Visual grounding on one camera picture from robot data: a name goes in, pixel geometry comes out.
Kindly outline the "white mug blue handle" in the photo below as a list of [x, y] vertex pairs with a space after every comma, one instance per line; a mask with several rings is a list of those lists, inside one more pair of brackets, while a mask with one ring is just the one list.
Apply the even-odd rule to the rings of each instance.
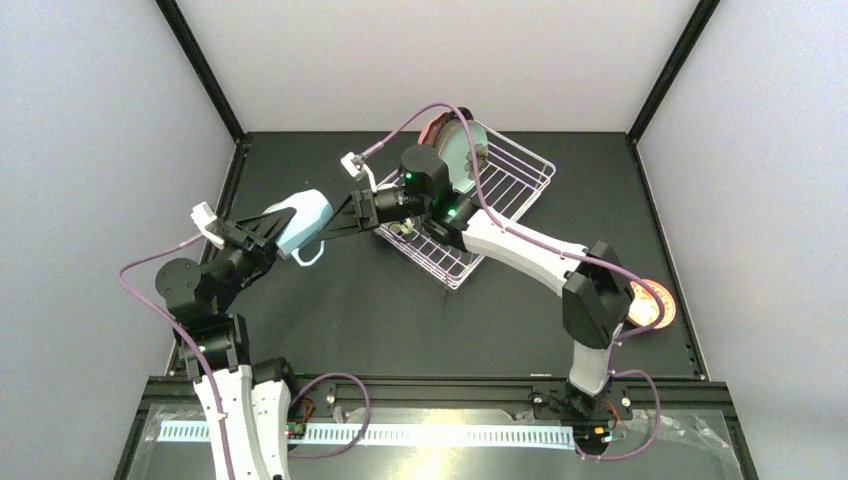
[[281, 202], [267, 207], [263, 214], [284, 209], [293, 209], [294, 216], [275, 241], [282, 258], [293, 258], [301, 267], [314, 265], [324, 253], [324, 241], [310, 260], [300, 258], [300, 249], [314, 240], [329, 222], [333, 209], [327, 197], [317, 189], [304, 190], [290, 195]]

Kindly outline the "pink polka dot plate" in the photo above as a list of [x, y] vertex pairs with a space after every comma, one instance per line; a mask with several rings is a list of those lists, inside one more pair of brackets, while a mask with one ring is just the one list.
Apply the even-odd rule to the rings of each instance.
[[420, 145], [434, 146], [439, 133], [451, 120], [452, 116], [453, 114], [451, 112], [444, 112], [430, 120], [421, 130], [417, 143]]

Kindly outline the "green flower plate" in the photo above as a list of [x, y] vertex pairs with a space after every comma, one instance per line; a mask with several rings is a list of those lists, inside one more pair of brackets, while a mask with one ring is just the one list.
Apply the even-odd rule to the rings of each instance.
[[[487, 130], [473, 120], [468, 121], [478, 167], [482, 171], [488, 164], [489, 139]], [[455, 190], [468, 194], [474, 189], [471, 148], [459, 120], [448, 121], [436, 137], [435, 148], [447, 164], [450, 181]]]

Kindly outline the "white wire dish rack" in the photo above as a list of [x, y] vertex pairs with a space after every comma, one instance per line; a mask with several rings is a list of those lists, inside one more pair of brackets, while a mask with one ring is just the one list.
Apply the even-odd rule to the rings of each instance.
[[[550, 184], [556, 166], [509, 137], [480, 124], [487, 130], [489, 139], [488, 164], [480, 172], [485, 201], [498, 214], [517, 221]], [[415, 232], [412, 235], [394, 235], [388, 229], [389, 224], [379, 227], [376, 234], [445, 287], [452, 290], [460, 288], [483, 257], [439, 244], [424, 229], [421, 220], [414, 221]]]

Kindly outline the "cream mug green handle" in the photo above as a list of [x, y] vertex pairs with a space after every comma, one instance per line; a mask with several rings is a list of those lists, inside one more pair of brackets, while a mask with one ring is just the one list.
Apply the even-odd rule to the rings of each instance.
[[388, 225], [388, 229], [394, 235], [406, 237], [415, 232], [415, 221], [413, 218], [407, 218], [402, 221], [392, 222]]

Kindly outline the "dark striped plate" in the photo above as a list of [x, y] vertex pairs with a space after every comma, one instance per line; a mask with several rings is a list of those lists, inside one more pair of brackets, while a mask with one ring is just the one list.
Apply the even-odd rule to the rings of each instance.
[[460, 119], [470, 121], [473, 120], [474, 117], [470, 110], [466, 107], [458, 107], [455, 111], [448, 109], [428, 124], [429, 132], [438, 134], [438, 132], [444, 129], [448, 123], [451, 121], [459, 121]]

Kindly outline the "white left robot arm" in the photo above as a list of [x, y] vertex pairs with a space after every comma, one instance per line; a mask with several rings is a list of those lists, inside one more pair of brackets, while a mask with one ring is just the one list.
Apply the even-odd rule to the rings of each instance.
[[179, 356], [203, 408], [218, 479], [290, 476], [280, 431], [293, 386], [290, 365], [284, 358], [253, 365], [246, 320], [229, 308], [273, 266], [277, 241], [295, 215], [285, 207], [223, 220], [202, 202], [191, 219], [219, 254], [203, 264], [174, 259], [156, 275], [156, 290], [176, 322]]

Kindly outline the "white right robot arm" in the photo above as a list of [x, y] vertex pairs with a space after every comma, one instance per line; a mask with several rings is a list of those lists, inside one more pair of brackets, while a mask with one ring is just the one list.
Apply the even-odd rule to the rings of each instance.
[[563, 326], [574, 340], [570, 386], [594, 399], [607, 388], [610, 357], [633, 301], [616, 252], [603, 242], [586, 248], [558, 241], [510, 221], [454, 189], [436, 149], [407, 148], [400, 182], [354, 190], [319, 235], [322, 240], [418, 218], [436, 242], [499, 261], [542, 283], [562, 302]]

